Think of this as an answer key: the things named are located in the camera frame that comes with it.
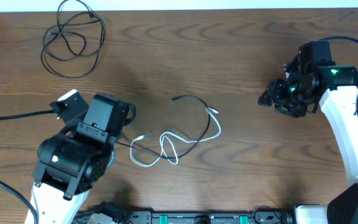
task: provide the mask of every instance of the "white cable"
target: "white cable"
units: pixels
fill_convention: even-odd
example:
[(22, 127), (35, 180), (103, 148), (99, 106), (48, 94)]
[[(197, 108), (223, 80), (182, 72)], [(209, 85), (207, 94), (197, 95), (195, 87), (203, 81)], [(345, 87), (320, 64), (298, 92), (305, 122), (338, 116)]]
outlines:
[(33, 187), (31, 188), (31, 196), (34, 198), (35, 211), (37, 211), (38, 222), (40, 222), (40, 212), (39, 212), (39, 210), (38, 210), (37, 198), (35, 197), (35, 194), (34, 194), (34, 185), (33, 185)]
[[(205, 108), (205, 111), (206, 111), (206, 112), (213, 118), (213, 120), (215, 121), (216, 126), (218, 127), (218, 132), (217, 132), (214, 136), (211, 136), (211, 137), (209, 137), (209, 138), (200, 140), (200, 142), (204, 142), (204, 141), (208, 141), (208, 140), (214, 139), (214, 138), (218, 137), (218, 136), (222, 133), (221, 125), (220, 125), (218, 119), (216, 119), (215, 116), (214, 116), (214, 114), (213, 114), (213, 113), (219, 114), (219, 112), (218, 112), (216, 109), (213, 109), (213, 108)], [(131, 142), (131, 146), (130, 146), (130, 148), (129, 148), (129, 155), (130, 155), (130, 157), (131, 157), (131, 161), (132, 161), (133, 163), (135, 163), (136, 165), (141, 166), (141, 167), (151, 167), (151, 166), (153, 166), (156, 162), (158, 162), (158, 160), (160, 160), (162, 154), (164, 154), (165, 157), (168, 157), (167, 154), (165, 153), (165, 149), (164, 149), (164, 140), (167, 139), (168, 142), (171, 144), (173, 154), (175, 155), (175, 162), (172, 162), (170, 159), (168, 159), (168, 161), (169, 161), (170, 163), (172, 163), (173, 165), (177, 165), (178, 162), (179, 162), (178, 154), (177, 154), (177, 152), (176, 152), (176, 150), (175, 150), (175, 146), (173, 145), (173, 142), (171, 141), (171, 139), (168, 138), (167, 135), (171, 135), (171, 136), (173, 136), (173, 137), (175, 137), (175, 138), (177, 138), (177, 139), (179, 139), (179, 140), (181, 140), (181, 141), (183, 141), (183, 142), (185, 142), (185, 143), (194, 143), (194, 142), (197, 142), (197, 141), (194, 141), (194, 140), (192, 140), (192, 141), (186, 140), (186, 139), (180, 137), (179, 135), (177, 135), (177, 134), (175, 134), (175, 133), (172, 133), (172, 132), (170, 132), (170, 131), (165, 131), (165, 132), (162, 133), (161, 136), (160, 136), (160, 147), (161, 147), (161, 154), (160, 154), (160, 156), (159, 156), (154, 162), (152, 162), (152, 163), (150, 163), (150, 164), (144, 164), (144, 163), (138, 161), (138, 160), (134, 157), (134, 155), (133, 155), (133, 144), (134, 144), (136, 141), (140, 141), (140, 140), (142, 140), (143, 138), (145, 138), (145, 135), (142, 135), (142, 136), (139, 136), (139, 137), (135, 138), (135, 139), (132, 140), (132, 142)]]

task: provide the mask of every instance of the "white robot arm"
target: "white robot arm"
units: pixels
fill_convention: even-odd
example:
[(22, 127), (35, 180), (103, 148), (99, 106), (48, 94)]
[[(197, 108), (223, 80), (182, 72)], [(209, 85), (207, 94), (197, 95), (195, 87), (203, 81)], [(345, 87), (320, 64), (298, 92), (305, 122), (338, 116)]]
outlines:
[[(297, 224), (358, 223), (358, 72), (354, 66), (337, 66), (331, 58), (328, 37), (299, 48), (285, 65), (287, 80), (271, 81), (258, 104), (271, 106), (293, 118), (315, 113), (326, 115), (344, 161), (348, 189), (329, 205), (301, 205), (294, 209)], [(308, 111), (308, 105), (314, 108)]]
[[(358, 119), (356, 86), (339, 86), (326, 90), (319, 102), (336, 138), (345, 166), (347, 186), (358, 183)], [(301, 205), (296, 207), (297, 224), (328, 224), (328, 205)]]
[[(74, 195), (71, 200), (63, 198), (64, 192), (48, 184), (40, 187), (33, 186), (31, 191), (31, 204), (39, 214), (39, 224), (71, 223), (75, 214), (86, 200), (89, 190)], [(29, 211), (25, 224), (34, 224), (34, 218)]]

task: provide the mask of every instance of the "wood grain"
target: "wood grain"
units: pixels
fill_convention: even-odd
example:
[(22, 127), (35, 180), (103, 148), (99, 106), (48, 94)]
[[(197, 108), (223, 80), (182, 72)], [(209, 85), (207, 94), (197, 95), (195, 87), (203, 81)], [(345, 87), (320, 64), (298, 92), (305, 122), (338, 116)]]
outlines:
[[(301, 44), (331, 35), (358, 38), (358, 9), (98, 14), (107, 30), (98, 66), (86, 78), (66, 80), (47, 73), (39, 59), (42, 36), (55, 25), (55, 14), (0, 13), (0, 115), (47, 110), (73, 88), (88, 101), (97, 92), (109, 93), (138, 108), (137, 119), (124, 129), (126, 136), (148, 134), (143, 145), (158, 150), (162, 131), (195, 138), (204, 129), (199, 102), (169, 102), (189, 93), (219, 110), (223, 133), (177, 166), (161, 161), (149, 169), (137, 167), (128, 148), (117, 146), (115, 164), (83, 209), (114, 200), (126, 208), (251, 210), (328, 203), (346, 188), (342, 159), (323, 114), (292, 119), (256, 101), (270, 80), (284, 76), (282, 64)], [(65, 12), (62, 19), (70, 15)], [(71, 30), (87, 37), (87, 51), (96, 48), (98, 26)], [(74, 49), (81, 47), (81, 40), (70, 40)], [(358, 69), (358, 46), (334, 41), (331, 48), (338, 64)], [(61, 40), (51, 50), (69, 56)], [(89, 70), (92, 59), (48, 62), (59, 72), (79, 75)], [(53, 115), (1, 121), (0, 179), (29, 198), (37, 148), (61, 127)], [(187, 147), (177, 143), (180, 151)], [(0, 223), (22, 223), (26, 213), (0, 189)]]

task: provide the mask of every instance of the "coiled black cable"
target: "coiled black cable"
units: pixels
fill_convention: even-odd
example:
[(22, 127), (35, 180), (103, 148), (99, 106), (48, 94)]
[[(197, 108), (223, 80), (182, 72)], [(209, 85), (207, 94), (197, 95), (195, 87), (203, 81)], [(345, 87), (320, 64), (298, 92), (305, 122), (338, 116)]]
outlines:
[[(58, 9), (57, 9), (57, 13), (56, 13), (56, 17), (57, 17), (57, 25), (54, 25), (54, 26), (51, 26), (49, 29), (47, 29), (47, 31), (45, 32), (44, 34), (44, 37), (42, 39), (42, 45), (43, 45), (43, 48), (42, 48), (42, 51), (41, 51), (41, 62), (42, 62), (42, 65), (45, 67), (45, 69), (50, 72), (51, 74), (54, 74), (58, 77), (61, 77), (61, 78), (71, 78), (71, 79), (74, 79), (74, 78), (83, 78), (87, 75), (89, 75), (91, 72), (93, 72), (93, 70), (95, 69), (96, 67), (96, 64), (98, 62), (98, 59), (99, 59), (99, 53), (100, 53), (100, 49), (102, 48), (103, 44), (104, 44), (104, 38), (105, 38), (105, 28), (104, 28), (104, 22), (102, 20), (102, 18), (100, 18), (98, 15), (96, 15), (93, 11), (91, 11), (91, 9), (89, 8), (89, 6), (87, 6), (85, 3), (83, 3), (82, 1), (80, 0), (76, 0), (78, 2), (80, 2), (82, 5), (85, 6), (85, 8), (87, 9), (86, 12), (80, 12), (78, 14), (75, 14), (74, 16), (71, 16), (69, 18), (69, 20), (67, 20), (66, 23), (64, 24), (60, 24), (60, 20), (59, 20), (59, 10), (60, 10), (60, 7), (62, 6), (62, 4), (64, 2), (67, 2), (68, 0), (64, 0), (62, 3), (60, 3)], [(74, 18), (78, 17), (78, 16), (81, 16), (81, 15), (89, 15), (89, 17), (91, 18), (91, 22), (82, 22), (82, 23), (70, 23)], [(94, 24), (94, 23), (100, 23), (100, 26), (101, 26), (101, 33), (100, 33), (100, 41), (99, 41), (99, 47), (97, 50), (95, 50), (94, 52), (90, 53), (90, 54), (83, 54), (85, 48), (86, 48), (86, 38), (77, 33), (77, 32), (72, 32), (72, 31), (65, 31), (64, 28), (65, 27), (70, 27), (70, 26), (83, 26), (83, 25), (87, 25), (87, 24)], [(52, 30), (53, 28), (58, 28), (58, 31), (57, 32), (49, 32), (50, 30)], [(81, 51), (79, 53), (75, 53), (71, 47), (70, 47), (70, 44), (68, 43), (68, 40), (67, 38), (65, 37), (65, 34), (73, 34), (73, 35), (77, 35), (79, 37), (81, 37), (83, 40), (84, 40), (84, 45), (81, 49)], [(54, 37), (48, 41), (47, 43), (45, 43), (45, 39), (47, 37), (47, 35), (54, 35)], [(63, 37), (64, 41), (66, 42), (66, 46), (68, 48), (68, 50), (74, 55), (72, 56), (71, 58), (68, 58), (68, 59), (62, 59), (62, 58), (59, 58), (59, 57), (56, 57), (54, 54), (52, 54), (50, 51), (49, 51), (49, 44), (51, 44), (54, 40), (56, 40), (58, 37)], [(78, 57), (89, 57), (89, 56), (92, 56), (94, 54), (96, 54), (96, 58), (94, 60), (94, 64), (93, 66), (91, 67), (91, 69), (86, 72), (85, 74), (83, 75), (80, 75), (80, 76), (77, 76), (77, 77), (68, 77), (66, 75), (62, 75), (61, 73), (58, 73), (56, 72), (48, 63), (45, 63), (44, 62), (44, 53), (46, 53), (47, 55), (51, 56), (51, 58), (54, 58), (56, 60), (59, 60), (61, 62), (67, 62), (67, 61), (70, 61), (70, 60), (74, 60)]]

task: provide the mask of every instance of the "green led light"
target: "green led light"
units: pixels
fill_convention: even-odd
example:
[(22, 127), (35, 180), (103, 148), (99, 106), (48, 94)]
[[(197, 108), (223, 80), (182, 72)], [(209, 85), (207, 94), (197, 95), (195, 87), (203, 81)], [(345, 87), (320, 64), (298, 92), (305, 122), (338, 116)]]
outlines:
[(331, 73), (332, 73), (333, 75), (335, 75), (337, 72), (338, 72), (338, 70), (336, 70), (336, 69), (331, 69)]
[(52, 162), (58, 162), (59, 161), (59, 157), (53, 155), (52, 156)]

